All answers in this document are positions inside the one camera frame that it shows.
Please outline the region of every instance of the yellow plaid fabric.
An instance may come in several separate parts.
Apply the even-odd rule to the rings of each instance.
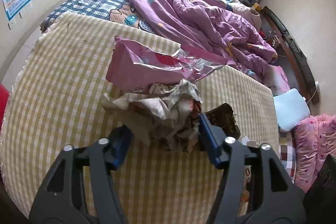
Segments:
[[[6,191],[25,215],[65,144],[87,146],[120,126],[100,105],[104,93],[122,94],[105,80],[115,35],[167,54],[179,48],[178,43],[142,30],[66,12],[39,39],[18,76],[1,129],[0,156]],[[227,66],[197,85],[204,111],[228,102],[242,134],[278,151],[268,88]],[[88,208],[94,214],[88,169],[84,171]],[[113,172],[131,224],[204,224],[221,175],[205,152],[167,152],[137,140],[124,165]]]

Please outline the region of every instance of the torn pink wrapper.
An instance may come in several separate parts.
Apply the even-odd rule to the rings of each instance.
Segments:
[[[124,92],[148,93],[154,83],[176,85],[181,79],[195,82],[226,63],[226,58],[190,45],[181,45],[170,56],[116,36],[106,80]]]

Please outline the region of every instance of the purple blanket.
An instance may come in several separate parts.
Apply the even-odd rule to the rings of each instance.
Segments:
[[[155,32],[228,59],[227,64],[261,82],[278,57],[240,15],[213,0],[131,0]]]

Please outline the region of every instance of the light blue cushion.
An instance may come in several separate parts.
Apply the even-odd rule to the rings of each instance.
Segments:
[[[300,121],[310,116],[305,99],[297,89],[273,98],[278,126],[281,131],[291,131]]]

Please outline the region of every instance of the silver screw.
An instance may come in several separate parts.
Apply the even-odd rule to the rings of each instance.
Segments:
[[[107,144],[107,143],[109,143],[109,139],[108,139],[108,138],[102,138],[102,139],[99,139],[99,140],[98,140],[98,143],[99,143],[99,144]]]
[[[234,143],[235,141],[236,141],[236,139],[234,137],[226,137],[225,138],[226,143]]]
[[[262,148],[263,150],[270,150],[270,149],[271,149],[271,146],[270,146],[268,143],[263,143],[263,144],[261,145],[261,148]]]
[[[63,147],[64,151],[70,151],[72,150],[74,147],[71,144],[67,144],[66,146]]]

